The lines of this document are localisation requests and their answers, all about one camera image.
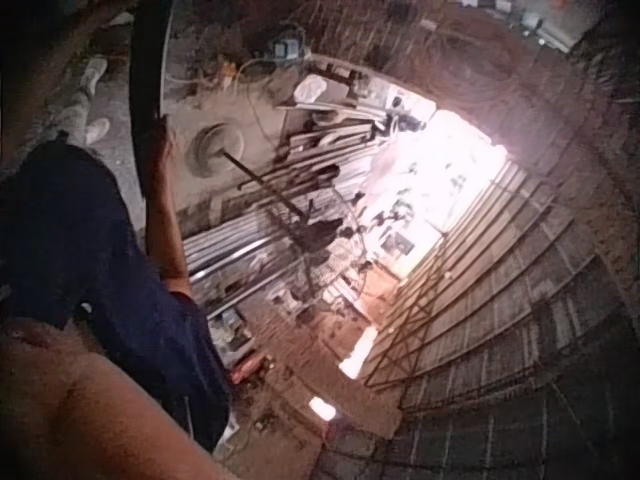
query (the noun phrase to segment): debris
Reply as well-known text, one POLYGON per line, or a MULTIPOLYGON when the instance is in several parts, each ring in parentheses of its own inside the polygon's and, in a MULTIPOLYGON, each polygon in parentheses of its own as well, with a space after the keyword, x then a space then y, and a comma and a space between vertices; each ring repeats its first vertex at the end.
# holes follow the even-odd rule
POLYGON ((327 82, 322 77, 315 74, 307 75, 293 91, 293 99, 296 103, 312 103, 326 89, 327 82))

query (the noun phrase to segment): bright light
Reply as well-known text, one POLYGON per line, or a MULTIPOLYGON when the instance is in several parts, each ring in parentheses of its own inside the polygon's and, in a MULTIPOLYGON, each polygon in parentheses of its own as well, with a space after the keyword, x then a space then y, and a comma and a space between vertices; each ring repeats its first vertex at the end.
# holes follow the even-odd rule
POLYGON ((325 422, 333 420, 333 417, 336 416, 336 409, 320 397, 313 397, 309 402, 309 406, 325 422))
MULTIPOLYGON (((358 374, 362 369, 362 364, 367 359, 367 355, 369 355, 369 352, 373 348, 373 342, 377 336, 378 330, 376 330, 375 327, 369 326, 364 332, 362 332, 362 336, 357 341, 355 347, 353 347, 351 355, 340 363, 340 370, 342 370, 347 377, 353 379, 358 377, 358 374)), ((329 405, 320 397, 313 397, 309 402, 309 406, 316 415, 326 422, 333 420, 333 417, 336 416, 335 407, 329 405)))
POLYGON ((378 336, 378 330, 375 327, 367 327, 362 333, 360 340, 353 347, 351 355, 340 363, 340 370, 349 378, 358 378, 358 374, 362 369, 362 364, 367 359, 367 355, 373 348, 373 342, 378 336))

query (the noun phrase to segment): leg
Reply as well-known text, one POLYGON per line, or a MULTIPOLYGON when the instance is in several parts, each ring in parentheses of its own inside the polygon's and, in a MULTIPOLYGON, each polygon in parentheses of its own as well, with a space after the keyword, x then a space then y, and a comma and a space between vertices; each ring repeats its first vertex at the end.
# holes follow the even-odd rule
POLYGON ((71 97, 70 105, 54 121, 52 129, 55 134, 65 135, 71 145, 84 147, 102 138, 109 129, 108 121, 99 119, 87 130, 87 117, 96 93, 96 84, 106 69, 107 61, 104 58, 92 58, 80 80, 78 91, 71 97))

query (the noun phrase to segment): wire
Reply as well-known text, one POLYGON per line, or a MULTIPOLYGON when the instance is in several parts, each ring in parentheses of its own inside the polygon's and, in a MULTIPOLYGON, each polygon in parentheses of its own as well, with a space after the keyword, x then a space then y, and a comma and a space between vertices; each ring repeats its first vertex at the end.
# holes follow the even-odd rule
POLYGON ((264 126, 262 125, 262 121, 260 120, 260 116, 258 115, 256 107, 253 104, 253 101, 251 100, 250 90, 251 90, 251 87, 247 88, 247 90, 245 91, 245 94, 246 94, 246 97, 247 97, 247 101, 249 102, 249 105, 251 106, 251 111, 253 112, 253 117, 256 120, 256 123, 258 125, 258 128, 260 129, 260 133, 262 134, 262 137, 269 143, 269 145, 271 145, 271 149, 273 150, 273 153, 277 153, 278 152, 278 146, 275 143, 273 143, 273 141, 267 135, 266 130, 264 129, 264 126))
POLYGON ((246 62, 244 62, 240 68, 238 69, 238 73, 236 74, 236 78, 234 79, 233 82, 233 96, 237 96, 238 95, 238 82, 240 81, 240 76, 242 75, 242 71, 247 68, 249 65, 252 65, 254 63, 259 63, 259 62, 266 62, 266 63, 282 63, 282 62, 296 62, 298 60, 301 59, 286 59, 286 58, 252 58, 251 60, 247 60, 246 62))

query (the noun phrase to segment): hand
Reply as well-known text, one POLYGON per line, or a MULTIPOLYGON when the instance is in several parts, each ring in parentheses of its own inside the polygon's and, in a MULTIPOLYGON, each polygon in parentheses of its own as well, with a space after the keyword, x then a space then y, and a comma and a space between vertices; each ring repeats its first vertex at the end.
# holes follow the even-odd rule
POLYGON ((175 132, 168 126, 166 115, 147 134, 148 185, 146 197, 151 200, 164 199, 171 194, 171 165, 176 150, 175 132))

